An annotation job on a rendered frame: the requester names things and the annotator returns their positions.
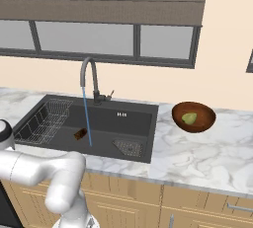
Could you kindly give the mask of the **dark grey sink basin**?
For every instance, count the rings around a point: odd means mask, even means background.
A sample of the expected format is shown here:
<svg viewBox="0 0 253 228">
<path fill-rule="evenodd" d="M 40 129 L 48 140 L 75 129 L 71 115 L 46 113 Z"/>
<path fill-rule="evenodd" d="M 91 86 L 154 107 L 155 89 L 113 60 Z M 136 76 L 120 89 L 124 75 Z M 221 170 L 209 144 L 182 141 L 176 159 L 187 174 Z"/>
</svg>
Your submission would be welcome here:
<svg viewBox="0 0 253 228">
<path fill-rule="evenodd" d="M 156 105 L 103 102 L 96 106 L 87 99 L 89 123 L 93 146 L 87 134 L 76 140 L 74 134 L 87 129 L 83 98 L 47 95 L 42 98 L 14 127 L 15 133 L 49 99 L 72 101 L 69 117 L 48 144 L 32 145 L 61 151 L 116 158 L 142 163 L 151 162 L 158 107 Z"/>
</svg>

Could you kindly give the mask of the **light wood drawer front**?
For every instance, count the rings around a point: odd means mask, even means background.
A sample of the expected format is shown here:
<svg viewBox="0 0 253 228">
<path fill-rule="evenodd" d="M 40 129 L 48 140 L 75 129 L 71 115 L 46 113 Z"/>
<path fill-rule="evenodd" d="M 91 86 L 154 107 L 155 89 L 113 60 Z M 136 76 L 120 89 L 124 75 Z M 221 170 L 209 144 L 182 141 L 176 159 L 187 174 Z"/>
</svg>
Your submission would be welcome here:
<svg viewBox="0 0 253 228">
<path fill-rule="evenodd" d="M 227 208 L 226 205 L 228 203 L 231 205 L 253 208 L 253 198 L 171 186 L 164 187 L 164 207 L 173 207 L 183 211 L 253 222 L 253 212 Z"/>
</svg>

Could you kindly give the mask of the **brown sweet potato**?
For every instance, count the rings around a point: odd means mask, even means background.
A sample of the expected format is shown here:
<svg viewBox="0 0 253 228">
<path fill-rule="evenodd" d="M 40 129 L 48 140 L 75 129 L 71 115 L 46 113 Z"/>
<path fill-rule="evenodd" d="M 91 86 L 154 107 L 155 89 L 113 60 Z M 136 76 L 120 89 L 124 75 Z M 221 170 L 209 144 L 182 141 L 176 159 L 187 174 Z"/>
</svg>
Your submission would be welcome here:
<svg viewBox="0 0 253 228">
<path fill-rule="evenodd" d="M 87 132 L 88 132 L 88 130 L 86 128 L 81 128 L 80 130 L 78 130 L 74 134 L 74 137 L 76 140 L 79 140 L 79 139 L 83 138 L 87 134 Z"/>
</svg>

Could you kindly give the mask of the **blue water stream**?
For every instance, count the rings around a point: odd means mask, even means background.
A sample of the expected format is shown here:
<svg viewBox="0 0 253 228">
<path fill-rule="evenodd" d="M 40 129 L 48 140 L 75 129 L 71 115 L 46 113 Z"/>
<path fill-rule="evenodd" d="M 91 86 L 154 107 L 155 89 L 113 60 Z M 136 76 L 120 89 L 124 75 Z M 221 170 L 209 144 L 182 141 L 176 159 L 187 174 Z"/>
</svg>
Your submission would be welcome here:
<svg viewBox="0 0 253 228">
<path fill-rule="evenodd" d="M 91 129 L 90 129 L 90 123 L 89 123 L 89 115 L 88 115 L 88 107 L 87 107 L 87 99 L 86 99 L 86 93 L 85 93 L 85 87 L 82 86 L 82 94 L 83 94 L 83 103 L 84 103 L 84 110 L 85 110 L 85 118 L 87 123 L 87 132 L 88 132 L 88 138 L 89 138 L 89 146 L 92 147 L 92 138 L 91 138 Z"/>
</svg>

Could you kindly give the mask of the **dark grey gooseneck faucet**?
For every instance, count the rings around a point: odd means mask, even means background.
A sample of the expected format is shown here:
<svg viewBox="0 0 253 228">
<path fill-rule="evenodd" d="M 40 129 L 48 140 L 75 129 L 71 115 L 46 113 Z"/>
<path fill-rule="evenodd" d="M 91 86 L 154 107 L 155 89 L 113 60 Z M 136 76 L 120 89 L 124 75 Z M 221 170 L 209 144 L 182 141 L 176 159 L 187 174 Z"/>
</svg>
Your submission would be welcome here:
<svg viewBox="0 0 253 228">
<path fill-rule="evenodd" d="M 101 95 L 99 91 L 99 86 L 98 86 L 98 76 L 97 76 L 97 68 L 96 68 L 96 63 L 95 60 L 91 57 L 86 57 L 81 65 L 81 70 L 80 70 L 80 86 L 82 88 L 86 87 L 86 69 L 87 65 L 91 64 L 91 69 L 92 69 L 92 78 L 93 78 L 93 101 L 96 106 L 101 105 L 103 102 L 108 102 L 112 99 L 113 93 L 111 93 L 108 96 Z"/>
</svg>

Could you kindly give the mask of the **dark window frame edge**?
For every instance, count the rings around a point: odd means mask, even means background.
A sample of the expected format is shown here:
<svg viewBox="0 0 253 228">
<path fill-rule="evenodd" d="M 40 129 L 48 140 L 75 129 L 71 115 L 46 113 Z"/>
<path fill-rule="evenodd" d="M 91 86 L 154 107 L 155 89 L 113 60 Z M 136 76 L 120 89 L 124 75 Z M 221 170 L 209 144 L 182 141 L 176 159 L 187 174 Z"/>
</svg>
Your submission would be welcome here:
<svg viewBox="0 0 253 228">
<path fill-rule="evenodd" d="M 253 73 L 253 49 L 251 51 L 249 62 L 246 68 L 246 73 Z"/>
</svg>

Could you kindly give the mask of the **black appliance front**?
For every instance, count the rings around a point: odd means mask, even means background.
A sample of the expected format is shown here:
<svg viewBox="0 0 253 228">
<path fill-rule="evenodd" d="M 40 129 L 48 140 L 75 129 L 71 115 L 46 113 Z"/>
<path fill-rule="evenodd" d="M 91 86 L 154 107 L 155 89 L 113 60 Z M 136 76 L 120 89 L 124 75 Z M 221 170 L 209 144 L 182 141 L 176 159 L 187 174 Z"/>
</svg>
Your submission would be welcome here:
<svg viewBox="0 0 253 228">
<path fill-rule="evenodd" d="M 0 225 L 7 226 L 9 228 L 24 228 L 1 182 Z"/>
</svg>

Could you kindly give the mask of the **yellow-green lemon wedge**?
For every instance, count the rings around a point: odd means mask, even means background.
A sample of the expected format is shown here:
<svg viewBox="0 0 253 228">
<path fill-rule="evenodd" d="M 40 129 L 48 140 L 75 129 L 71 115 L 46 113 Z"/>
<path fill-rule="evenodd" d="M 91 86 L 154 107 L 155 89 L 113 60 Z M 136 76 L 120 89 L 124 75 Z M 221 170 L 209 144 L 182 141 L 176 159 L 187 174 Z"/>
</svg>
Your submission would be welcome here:
<svg viewBox="0 0 253 228">
<path fill-rule="evenodd" d="M 182 115 L 182 121 L 186 124 L 193 124 L 197 119 L 196 113 L 187 113 Z"/>
</svg>

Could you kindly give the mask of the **light wood cupboard door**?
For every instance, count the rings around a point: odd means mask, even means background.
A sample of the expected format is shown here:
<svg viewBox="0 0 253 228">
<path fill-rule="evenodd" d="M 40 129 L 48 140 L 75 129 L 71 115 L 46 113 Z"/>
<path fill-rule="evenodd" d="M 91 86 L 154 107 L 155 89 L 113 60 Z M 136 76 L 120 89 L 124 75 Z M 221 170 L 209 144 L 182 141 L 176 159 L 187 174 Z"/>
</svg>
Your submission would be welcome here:
<svg viewBox="0 0 253 228">
<path fill-rule="evenodd" d="M 59 219 L 60 215 L 50 212 L 44 204 L 49 181 L 34 187 L 21 186 L 6 180 L 2 184 L 25 228 L 52 228 Z"/>
<path fill-rule="evenodd" d="M 171 214 L 174 214 L 173 228 L 253 228 L 253 222 L 218 217 L 163 207 L 159 228 L 169 228 Z"/>
<path fill-rule="evenodd" d="M 81 187 L 101 228 L 158 228 L 160 185 L 86 173 Z"/>
</svg>

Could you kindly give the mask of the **brown wooden bowl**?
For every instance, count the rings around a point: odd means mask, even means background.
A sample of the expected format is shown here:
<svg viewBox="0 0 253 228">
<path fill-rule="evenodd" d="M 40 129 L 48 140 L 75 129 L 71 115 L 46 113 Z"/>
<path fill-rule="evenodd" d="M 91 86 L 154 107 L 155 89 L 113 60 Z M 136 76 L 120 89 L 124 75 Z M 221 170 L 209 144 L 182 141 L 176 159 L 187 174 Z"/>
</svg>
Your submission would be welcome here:
<svg viewBox="0 0 253 228">
<path fill-rule="evenodd" d="M 195 113 L 197 118 L 194 123 L 186 124 L 182 116 L 190 113 Z M 182 102 L 175 105 L 172 109 L 172 117 L 181 129 L 191 133 L 208 130 L 216 120 L 215 112 L 211 108 L 197 102 Z"/>
</svg>

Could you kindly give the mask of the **grey-framed window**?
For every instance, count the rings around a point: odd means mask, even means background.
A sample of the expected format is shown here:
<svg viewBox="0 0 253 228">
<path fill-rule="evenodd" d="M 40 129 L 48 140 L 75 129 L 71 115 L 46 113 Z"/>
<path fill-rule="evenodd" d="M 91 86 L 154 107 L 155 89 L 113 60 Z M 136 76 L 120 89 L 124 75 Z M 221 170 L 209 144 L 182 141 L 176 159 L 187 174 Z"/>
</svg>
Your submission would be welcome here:
<svg viewBox="0 0 253 228">
<path fill-rule="evenodd" d="M 0 19 L 0 55 L 193 68 L 201 28 Z"/>
</svg>

